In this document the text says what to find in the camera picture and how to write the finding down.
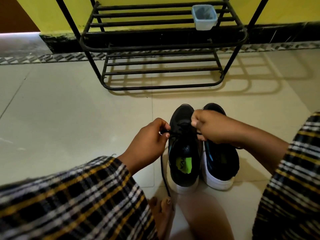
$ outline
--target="person's left hand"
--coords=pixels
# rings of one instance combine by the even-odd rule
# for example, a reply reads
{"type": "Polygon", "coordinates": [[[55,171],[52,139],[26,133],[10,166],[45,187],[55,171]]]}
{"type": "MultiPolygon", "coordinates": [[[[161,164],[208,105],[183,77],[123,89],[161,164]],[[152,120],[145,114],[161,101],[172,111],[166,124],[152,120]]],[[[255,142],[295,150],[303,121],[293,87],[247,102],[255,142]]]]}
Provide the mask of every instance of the person's left hand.
{"type": "Polygon", "coordinates": [[[156,161],[164,152],[170,135],[169,133],[160,135],[159,132],[163,129],[170,130],[170,125],[163,119],[156,118],[141,128],[128,149],[118,156],[132,175],[156,161]]]}

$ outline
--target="sneaker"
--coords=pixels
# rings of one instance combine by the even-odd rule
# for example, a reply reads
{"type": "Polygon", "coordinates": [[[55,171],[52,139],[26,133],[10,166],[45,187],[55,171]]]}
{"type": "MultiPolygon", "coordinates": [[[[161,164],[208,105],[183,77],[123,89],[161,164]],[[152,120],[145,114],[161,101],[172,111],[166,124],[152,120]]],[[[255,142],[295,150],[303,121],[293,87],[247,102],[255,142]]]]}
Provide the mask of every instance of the sneaker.
{"type": "Polygon", "coordinates": [[[183,104],[170,120],[167,182],[179,194],[193,192],[199,182],[202,143],[198,141],[197,130],[191,125],[193,112],[190,105],[183,104]]]}
{"type": "MultiPolygon", "coordinates": [[[[218,104],[210,103],[203,109],[226,115],[218,104]]],[[[201,171],[207,185],[217,190],[227,190],[232,186],[238,170],[239,156],[234,146],[204,141],[201,171]]]]}

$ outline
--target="person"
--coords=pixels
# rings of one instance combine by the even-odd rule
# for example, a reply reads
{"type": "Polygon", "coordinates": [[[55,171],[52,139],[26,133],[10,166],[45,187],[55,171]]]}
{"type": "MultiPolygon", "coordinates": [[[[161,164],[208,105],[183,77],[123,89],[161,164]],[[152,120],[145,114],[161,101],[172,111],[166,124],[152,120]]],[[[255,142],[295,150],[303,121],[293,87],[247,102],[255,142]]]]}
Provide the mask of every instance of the person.
{"type": "MultiPolygon", "coordinates": [[[[309,117],[290,145],[215,111],[196,110],[191,119],[201,140],[242,147],[272,174],[258,207],[254,239],[320,238],[320,112],[309,117]]],[[[163,239],[173,202],[169,197],[147,201],[132,175],[164,152],[169,138],[169,133],[160,135],[164,129],[170,130],[169,124],[157,118],[118,158],[102,156],[2,186],[0,238],[163,239]]],[[[179,203],[199,239],[234,238],[214,199],[195,194],[179,203]]]]}

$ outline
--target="plaid clothing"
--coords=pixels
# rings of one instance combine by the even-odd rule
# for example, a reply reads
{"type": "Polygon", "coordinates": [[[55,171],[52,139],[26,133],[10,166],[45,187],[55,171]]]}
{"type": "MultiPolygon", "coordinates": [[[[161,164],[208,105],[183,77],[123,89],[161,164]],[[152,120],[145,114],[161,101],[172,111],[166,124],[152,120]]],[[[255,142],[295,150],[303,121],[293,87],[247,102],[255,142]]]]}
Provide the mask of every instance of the plaid clothing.
{"type": "Polygon", "coordinates": [[[320,112],[305,122],[267,185],[253,239],[320,239],[320,112]]]}
{"type": "Polygon", "coordinates": [[[157,239],[142,189],[117,158],[0,189],[0,239],[157,239]]]}

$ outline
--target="black shoelace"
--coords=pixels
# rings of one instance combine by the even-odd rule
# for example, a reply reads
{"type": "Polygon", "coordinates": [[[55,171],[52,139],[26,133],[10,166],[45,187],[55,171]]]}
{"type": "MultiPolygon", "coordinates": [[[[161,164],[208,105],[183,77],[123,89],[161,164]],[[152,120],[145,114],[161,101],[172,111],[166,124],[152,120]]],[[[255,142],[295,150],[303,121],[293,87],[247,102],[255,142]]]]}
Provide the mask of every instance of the black shoelace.
{"type": "MultiPolygon", "coordinates": [[[[189,139],[189,138],[193,138],[195,136],[195,134],[192,132],[193,127],[190,123],[178,123],[178,126],[180,126],[179,132],[173,132],[170,130],[163,129],[162,131],[160,131],[160,134],[162,135],[164,133],[170,133],[169,139],[180,138],[180,137],[183,137],[185,139],[189,139]]],[[[167,190],[167,194],[169,197],[171,197],[170,190],[168,188],[167,181],[166,181],[165,174],[164,174],[162,155],[161,155],[160,159],[161,159],[162,179],[163,179],[165,188],[167,190]]]]}

